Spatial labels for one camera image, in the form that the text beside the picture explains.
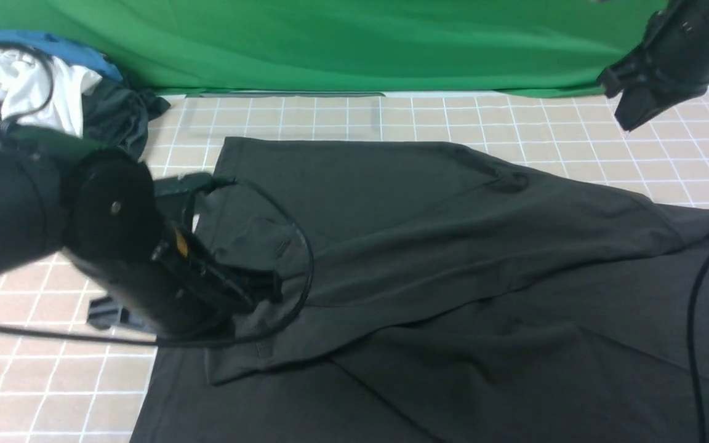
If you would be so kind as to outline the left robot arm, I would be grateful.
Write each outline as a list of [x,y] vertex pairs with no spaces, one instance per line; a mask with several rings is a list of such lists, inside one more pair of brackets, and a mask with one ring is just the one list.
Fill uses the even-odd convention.
[[220,263],[192,232],[197,196],[222,186],[209,173],[156,180],[120,148],[17,127],[0,148],[0,274],[63,252],[106,290],[91,303],[96,328],[225,333],[283,294],[276,270]]

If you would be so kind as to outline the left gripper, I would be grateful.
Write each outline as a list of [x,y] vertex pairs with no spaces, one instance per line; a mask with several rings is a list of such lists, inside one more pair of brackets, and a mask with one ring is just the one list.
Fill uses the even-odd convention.
[[161,222],[133,234],[71,227],[65,253],[71,264],[106,291],[87,309],[87,325],[155,334],[159,339],[228,335],[229,321],[262,301],[283,300],[273,269],[217,263],[188,230]]

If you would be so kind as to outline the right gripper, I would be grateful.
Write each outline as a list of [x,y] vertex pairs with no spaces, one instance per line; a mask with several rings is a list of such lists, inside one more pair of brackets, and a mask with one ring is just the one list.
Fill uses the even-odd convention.
[[606,98],[620,95],[614,118],[626,132],[709,88],[709,1],[671,1],[653,21],[641,52],[596,79]]

